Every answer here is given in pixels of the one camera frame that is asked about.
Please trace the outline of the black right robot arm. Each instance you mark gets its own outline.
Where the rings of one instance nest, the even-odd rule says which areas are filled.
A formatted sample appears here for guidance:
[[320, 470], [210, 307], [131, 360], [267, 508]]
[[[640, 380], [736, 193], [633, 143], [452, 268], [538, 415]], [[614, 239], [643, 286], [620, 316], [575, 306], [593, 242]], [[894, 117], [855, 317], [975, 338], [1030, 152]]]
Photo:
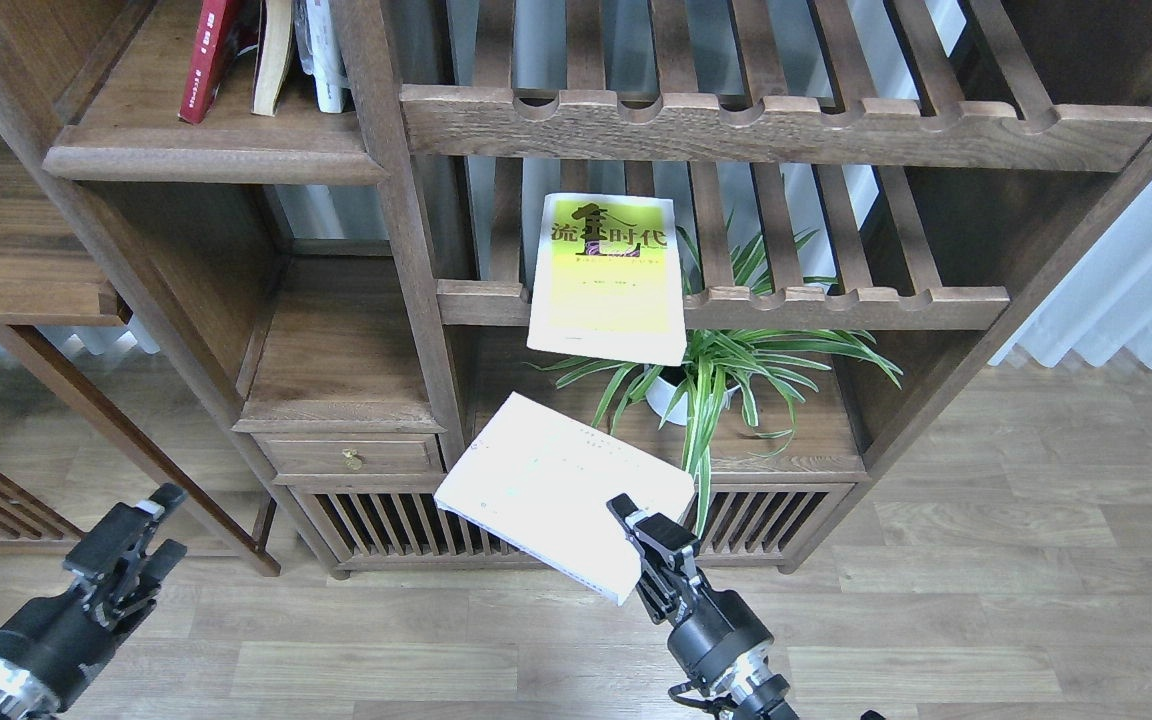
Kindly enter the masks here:
[[636, 591], [650, 620], [672, 626], [667, 647], [685, 673], [685, 683], [669, 688], [672, 700], [717, 719], [795, 719], [790, 684], [765, 664], [773, 634], [736, 591], [710, 585], [696, 564], [699, 539], [630, 497], [607, 507], [639, 552]]

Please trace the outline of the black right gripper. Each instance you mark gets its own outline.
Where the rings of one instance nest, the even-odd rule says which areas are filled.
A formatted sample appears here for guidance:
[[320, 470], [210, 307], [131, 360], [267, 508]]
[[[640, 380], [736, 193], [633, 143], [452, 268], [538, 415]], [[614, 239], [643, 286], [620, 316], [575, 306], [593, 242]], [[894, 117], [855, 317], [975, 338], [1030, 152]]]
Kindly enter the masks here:
[[641, 558], [639, 592], [653, 623], [667, 620], [670, 655], [685, 683], [668, 689], [682, 706], [786, 706], [788, 682], [765, 655], [767, 626], [736, 591], [714, 591], [696, 564], [699, 538], [626, 493], [605, 502]]

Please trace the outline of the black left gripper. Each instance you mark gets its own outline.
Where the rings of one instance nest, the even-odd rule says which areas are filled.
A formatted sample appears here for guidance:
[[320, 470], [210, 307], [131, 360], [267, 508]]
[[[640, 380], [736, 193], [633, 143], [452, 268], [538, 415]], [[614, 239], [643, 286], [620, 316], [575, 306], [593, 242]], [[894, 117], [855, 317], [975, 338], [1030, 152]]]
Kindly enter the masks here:
[[138, 579], [122, 605], [109, 605], [105, 585], [77, 579], [65, 593], [29, 600], [0, 626], [0, 717], [63, 714], [113, 660], [187, 555], [185, 544], [174, 539], [146, 553], [161, 521], [185, 498], [184, 488], [162, 484], [137, 505], [115, 503], [61, 562], [88, 582]]

